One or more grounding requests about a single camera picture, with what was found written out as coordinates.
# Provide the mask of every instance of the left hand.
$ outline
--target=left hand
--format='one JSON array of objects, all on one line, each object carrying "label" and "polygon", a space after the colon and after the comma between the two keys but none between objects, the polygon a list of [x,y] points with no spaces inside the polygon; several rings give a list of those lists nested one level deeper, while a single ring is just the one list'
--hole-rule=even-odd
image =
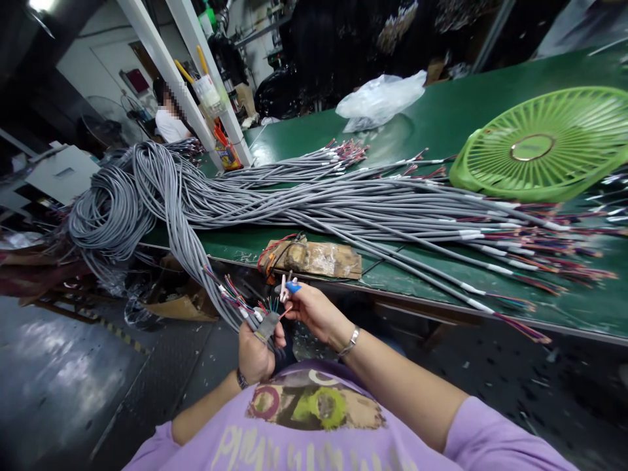
[{"label": "left hand", "polygon": [[[240,326],[239,344],[238,366],[247,383],[253,385],[270,378],[275,369],[275,354],[253,334],[246,321]],[[286,346],[286,334],[281,323],[275,327],[275,346]]]}]

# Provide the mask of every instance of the wristwatch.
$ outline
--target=wristwatch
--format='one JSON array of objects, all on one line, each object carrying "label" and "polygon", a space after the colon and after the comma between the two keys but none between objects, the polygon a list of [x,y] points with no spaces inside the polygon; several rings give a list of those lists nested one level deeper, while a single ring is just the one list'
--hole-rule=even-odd
[{"label": "wristwatch", "polygon": [[351,336],[351,340],[349,340],[349,345],[344,347],[339,353],[338,356],[340,358],[344,357],[347,353],[351,351],[351,349],[355,346],[355,342],[358,340],[358,336],[360,335],[361,329],[358,326],[355,326],[353,330],[353,335]]},{"label": "wristwatch", "polygon": [[249,384],[247,383],[247,379],[244,377],[244,375],[240,371],[239,366],[237,367],[237,370],[235,371],[235,376],[237,378],[237,384],[240,386],[240,389],[242,391],[244,391],[247,387],[249,387]]}]

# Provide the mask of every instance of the green workbench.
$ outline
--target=green workbench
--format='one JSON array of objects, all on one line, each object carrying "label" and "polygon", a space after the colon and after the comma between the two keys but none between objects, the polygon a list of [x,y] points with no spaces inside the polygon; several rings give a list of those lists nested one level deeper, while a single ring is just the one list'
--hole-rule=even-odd
[{"label": "green workbench", "polygon": [[[357,137],[370,146],[368,159],[361,166],[375,166],[409,158],[425,147],[429,148],[426,159],[445,158],[457,154],[474,130],[532,97],[573,86],[598,85],[628,89],[628,74],[622,73],[619,66],[622,55],[622,50],[611,50],[593,57],[575,52],[435,84],[429,86],[414,105],[389,123],[376,130],[358,133],[357,136],[342,134],[346,120],[334,110],[329,110],[253,129],[246,133],[245,138],[256,166],[311,152],[326,145],[333,137],[340,141]],[[430,166],[424,171],[429,173],[434,169]],[[215,172],[210,167],[205,170],[208,175]],[[584,203],[572,201],[569,205],[583,206]],[[199,232],[198,235],[205,250],[213,258],[255,266],[269,240],[279,239],[291,232],[294,231],[289,228],[254,226]],[[326,235],[308,234],[308,238],[312,241],[335,241]],[[153,231],[145,238],[145,243],[167,247],[165,229]],[[520,317],[532,327],[628,344],[628,303],[624,300],[626,297],[621,288],[628,280],[625,262],[628,241],[600,236],[593,238],[591,244],[604,252],[603,258],[590,260],[592,266],[616,272],[619,280],[606,281],[594,289],[572,285],[570,291],[560,297],[416,247],[406,247],[403,253],[420,258],[424,263],[446,271],[478,289],[535,302],[536,312]],[[362,269],[366,269],[373,261],[372,257],[363,255]],[[481,315],[386,263],[368,272],[360,282],[351,283],[350,288],[411,300],[417,305],[429,307],[431,312],[441,309],[443,312]]]}]

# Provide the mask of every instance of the floor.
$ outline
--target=floor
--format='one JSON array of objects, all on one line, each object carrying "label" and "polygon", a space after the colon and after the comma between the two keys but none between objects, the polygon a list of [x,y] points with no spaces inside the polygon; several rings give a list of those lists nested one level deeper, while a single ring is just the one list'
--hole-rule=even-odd
[{"label": "floor", "polygon": [[[98,309],[150,356],[115,336],[0,298],[0,464],[7,470],[120,469],[154,426],[215,387],[237,364],[223,323],[124,324],[124,303]],[[581,470],[626,469],[628,349],[552,334],[542,347],[499,322],[458,327],[431,353],[408,356],[538,434]],[[301,338],[300,343],[307,343]]]}]

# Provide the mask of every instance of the white column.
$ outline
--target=white column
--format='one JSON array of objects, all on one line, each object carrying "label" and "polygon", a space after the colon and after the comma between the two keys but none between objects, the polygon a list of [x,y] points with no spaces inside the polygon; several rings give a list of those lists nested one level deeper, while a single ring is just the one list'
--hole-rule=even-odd
[{"label": "white column", "polygon": [[[211,55],[209,46],[207,45],[207,39],[205,39],[203,29],[198,22],[192,2],[190,0],[166,0],[166,3],[168,4],[168,8],[170,8],[172,17],[177,23],[179,32],[181,33],[183,41],[192,56],[192,60],[194,60],[196,70],[200,74],[203,74],[203,65],[200,57],[198,56],[198,51],[196,50],[197,46],[201,46],[201,50],[205,56],[205,61],[207,62],[207,68],[209,69],[211,81],[214,82],[214,85],[218,88],[220,96],[225,99],[227,92],[222,83],[220,71],[218,70],[218,66],[216,66],[214,57]],[[226,106],[227,111],[220,115],[220,120],[224,125],[225,131],[227,131],[227,136],[234,144],[234,148],[240,162],[242,162],[242,165],[245,167],[250,167],[253,162],[253,158],[251,157],[249,146],[244,140],[244,135],[242,134],[240,125],[237,122],[236,114],[234,113],[231,103],[227,102]]]},{"label": "white column", "polygon": [[211,161],[216,165],[217,171],[223,172],[222,161],[216,152],[216,141],[209,131],[203,115],[196,103],[194,103],[194,99],[188,91],[174,59],[170,56],[166,45],[161,36],[159,36],[142,0],[118,0],[118,4],[124,11],[131,26],[133,26],[140,41],[142,41],[155,66],[157,66],[157,70],[159,70],[161,76],[168,83],[170,90],[174,93],[177,103],[179,103],[181,110],[185,113],[186,120],[209,152]]}]

